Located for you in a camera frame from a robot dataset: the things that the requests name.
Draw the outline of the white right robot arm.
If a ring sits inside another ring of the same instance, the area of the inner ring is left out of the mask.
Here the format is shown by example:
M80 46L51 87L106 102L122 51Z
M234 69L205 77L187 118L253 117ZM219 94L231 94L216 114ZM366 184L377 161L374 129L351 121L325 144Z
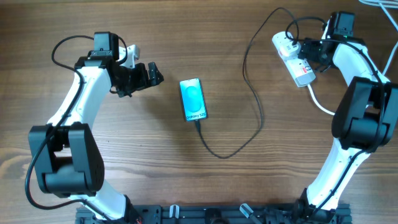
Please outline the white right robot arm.
M296 201L292 218L328 223L356 169L386 145L397 123L397 85L372 63L366 44L353 36L354 14L334 12L320 40L303 39L298 57L337 68L348 89L331 124L333 145L317 178Z

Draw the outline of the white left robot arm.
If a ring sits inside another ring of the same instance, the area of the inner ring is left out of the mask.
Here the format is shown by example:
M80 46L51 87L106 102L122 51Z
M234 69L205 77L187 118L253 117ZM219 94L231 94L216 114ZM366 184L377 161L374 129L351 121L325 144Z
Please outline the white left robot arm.
M28 134L32 160L25 177L25 196L38 209L30 191L36 177L40 190L63 199L63 206L80 203L106 223L142 223L130 199L104 178L104 161L92 127L108 93L119 97L159 85L164 77L155 63L138 61L135 47L112 32L96 32L94 47L71 71L74 81L61 107L47 124Z

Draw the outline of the Galaxy smartphone cyan screen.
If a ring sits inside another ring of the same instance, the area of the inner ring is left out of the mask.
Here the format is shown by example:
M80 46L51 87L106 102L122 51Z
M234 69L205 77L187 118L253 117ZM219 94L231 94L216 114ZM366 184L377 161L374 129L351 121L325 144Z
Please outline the Galaxy smartphone cyan screen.
M179 82L185 121L196 121L208 117L201 81L198 78Z

